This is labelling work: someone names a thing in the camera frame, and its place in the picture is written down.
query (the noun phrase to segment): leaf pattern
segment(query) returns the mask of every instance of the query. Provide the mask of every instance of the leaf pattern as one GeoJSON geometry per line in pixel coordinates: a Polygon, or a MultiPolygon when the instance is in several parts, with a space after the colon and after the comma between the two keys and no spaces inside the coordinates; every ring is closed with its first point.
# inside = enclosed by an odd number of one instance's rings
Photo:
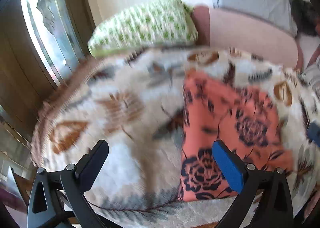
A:
{"type": "Polygon", "coordinates": [[[183,128],[184,123],[184,113],[183,109],[178,109],[173,116],[167,113],[163,107],[161,107],[162,111],[170,118],[170,120],[161,126],[156,133],[153,135],[154,140],[162,139],[165,135],[172,133],[177,130],[179,127],[183,128]]]}
{"type": "Polygon", "coordinates": [[[308,128],[310,126],[310,118],[309,118],[309,115],[308,115],[308,112],[307,112],[307,109],[306,109],[306,105],[304,103],[304,101],[302,100],[302,98],[300,97],[299,98],[299,101],[300,101],[300,105],[301,105],[301,111],[302,111],[302,118],[303,118],[303,123],[304,123],[304,127],[305,127],[305,133],[306,133],[306,138],[308,140],[309,143],[312,142],[312,139],[310,139],[307,135],[307,131],[308,131],[308,128]]]}
{"type": "Polygon", "coordinates": [[[293,197],[299,190],[301,190],[299,191],[301,195],[304,194],[307,186],[306,179],[311,177],[313,168],[314,164],[310,160],[310,150],[309,148],[304,150],[304,147],[302,145],[298,153],[298,171],[296,180],[293,185],[293,197]]]}
{"type": "Polygon", "coordinates": [[[304,73],[297,73],[297,77],[302,86],[308,87],[309,84],[306,82],[306,75],[304,73]]]}
{"type": "Polygon", "coordinates": [[[297,88],[298,80],[292,74],[288,74],[285,71],[283,71],[283,74],[284,74],[284,78],[289,80],[291,83],[293,83],[294,88],[297,88]]]}
{"type": "Polygon", "coordinates": [[[318,114],[318,106],[317,106],[317,102],[316,99],[313,97],[313,110],[312,113],[318,114]]]}
{"type": "Polygon", "coordinates": [[[132,137],[124,130],[123,125],[136,120],[144,109],[144,105],[140,98],[131,92],[110,94],[109,99],[97,100],[107,113],[107,124],[105,132],[112,132],[122,129],[131,139],[132,137]]]}
{"type": "Polygon", "coordinates": [[[166,69],[163,65],[153,62],[148,68],[150,77],[153,78],[148,87],[156,87],[167,81],[170,81],[170,87],[172,87],[173,77],[185,76],[184,70],[177,71],[178,68],[181,68],[181,64],[172,65],[166,69]]]}
{"type": "Polygon", "coordinates": [[[92,82],[96,81],[99,78],[113,78],[115,76],[115,67],[114,66],[108,66],[105,69],[96,72],[89,81],[88,84],[91,84],[92,82]]]}
{"type": "Polygon", "coordinates": [[[177,128],[174,130],[172,133],[170,133],[172,140],[174,142],[174,145],[176,148],[181,151],[182,150],[182,145],[185,141],[186,138],[186,133],[184,132],[182,127],[177,128]]]}
{"type": "Polygon", "coordinates": [[[272,152],[269,156],[269,160],[275,160],[277,158],[279,158],[282,154],[284,153],[284,151],[275,151],[272,152]]]}
{"type": "Polygon", "coordinates": [[[287,125],[287,123],[288,123],[288,117],[287,116],[284,117],[284,118],[281,118],[279,120],[279,123],[278,123],[278,126],[277,126],[277,130],[276,130],[278,135],[281,134],[282,128],[285,127],[287,125]]]}
{"type": "Polygon", "coordinates": [[[194,53],[188,57],[188,61],[197,62],[199,65],[209,65],[219,59],[219,53],[217,51],[203,51],[200,53],[194,53]]]}
{"type": "Polygon", "coordinates": [[[129,198],[106,198],[102,205],[91,205],[103,210],[108,216],[123,222],[126,219],[143,224],[144,220],[155,223],[157,220],[168,220],[185,204],[178,201],[178,188],[161,189],[159,193],[134,194],[129,198]]]}
{"type": "Polygon", "coordinates": [[[292,93],[286,81],[276,84],[273,88],[275,97],[282,101],[287,107],[292,105],[292,93]]]}
{"type": "Polygon", "coordinates": [[[230,85],[233,86],[233,82],[235,79],[235,72],[236,72],[236,68],[235,65],[231,62],[229,62],[229,68],[227,73],[223,76],[223,83],[225,83],[226,85],[230,85]]]}
{"type": "Polygon", "coordinates": [[[145,52],[145,50],[146,48],[141,48],[140,50],[131,53],[129,58],[127,59],[128,65],[131,67],[131,63],[135,62],[140,57],[140,55],[145,52]]]}
{"type": "Polygon", "coordinates": [[[64,121],[58,123],[50,134],[50,140],[53,143],[52,151],[55,154],[59,154],[61,151],[69,149],[76,143],[87,125],[88,122],[86,121],[64,121]],[[63,135],[63,133],[66,132],[61,140],[57,140],[57,137],[55,136],[57,130],[59,130],[60,135],[63,135]]]}
{"type": "Polygon", "coordinates": [[[73,108],[77,108],[79,105],[81,105],[84,101],[87,101],[92,95],[92,91],[89,90],[86,95],[84,95],[80,100],[76,102],[69,103],[65,108],[65,113],[67,113],[69,110],[73,108]]]}
{"type": "Polygon", "coordinates": [[[248,81],[250,84],[253,82],[260,82],[269,79],[272,76],[272,69],[270,68],[267,72],[257,72],[248,76],[248,81]]]}

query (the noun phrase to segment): blue gripper pad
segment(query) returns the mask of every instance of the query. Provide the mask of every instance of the blue gripper pad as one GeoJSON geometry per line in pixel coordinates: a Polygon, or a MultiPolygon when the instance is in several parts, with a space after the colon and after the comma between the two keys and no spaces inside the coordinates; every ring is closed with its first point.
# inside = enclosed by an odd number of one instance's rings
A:
{"type": "Polygon", "coordinates": [[[214,142],[212,145],[212,156],[228,181],[230,188],[240,194],[244,187],[243,174],[218,142],[214,142]]]}
{"type": "Polygon", "coordinates": [[[311,122],[307,130],[308,138],[320,147],[320,128],[315,122],[311,122]]]}

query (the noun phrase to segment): bed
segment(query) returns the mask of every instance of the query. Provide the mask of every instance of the bed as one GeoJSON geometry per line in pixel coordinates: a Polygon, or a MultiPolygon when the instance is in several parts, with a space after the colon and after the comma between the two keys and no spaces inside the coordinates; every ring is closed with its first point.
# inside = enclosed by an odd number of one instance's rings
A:
{"type": "MultiPolygon", "coordinates": [[[[318,170],[318,150],[306,140],[304,119],[308,115],[318,121],[313,110],[320,104],[292,69],[301,68],[302,63],[295,40],[268,23],[231,11],[201,6],[195,8],[192,17],[199,33],[199,47],[151,48],[133,55],[89,59],[83,64],[68,86],[60,88],[39,112],[32,144],[34,162],[48,171],[63,169],[68,163],[77,162],[99,139],[105,139],[110,154],[92,190],[85,194],[98,214],[124,227],[215,225],[233,197],[178,200],[183,79],[190,69],[204,70],[218,79],[227,74],[236,87],[252,84],[249,79],[256,79],[254,84],[268,92],[277,105],[279,118],[289,113],[294,119],[281,135],[294,154],[296,168],[288,183],[297,215],[312,194],[318,170]],[[231,20],[236,23],[226,27],[223,22],[231,20]],[[241,29],[248,25],[252,30],[243,35],[241,29]],[[277,48],[266,50],[257,45],[258,41],[277,48]],[[237,45],[241,49],[230,48],[237,45]],[[191,54],[207,50],[218,53],[218,58],[212,58],[210,63],[190,58],[191,54]],[[229,74],[230,62],[237,72],[233,77],[229,74]],[[272,74],[262,77],[263,81],[254,77],[270,69],[272,74]],[[291,102],[288,97],[280,101],[274,96],[274,86],[279,82],[291,89],[291,102]],[[126,113],[114,114],[117,110],[113,108],[120,104],[127,108],[126,113]],[[299,158],[308,158],[312,164],[303,182],[297,182],[299,158]]],[[[250,222],[257,203],[252,205],[243,226],[250,222]]]]}

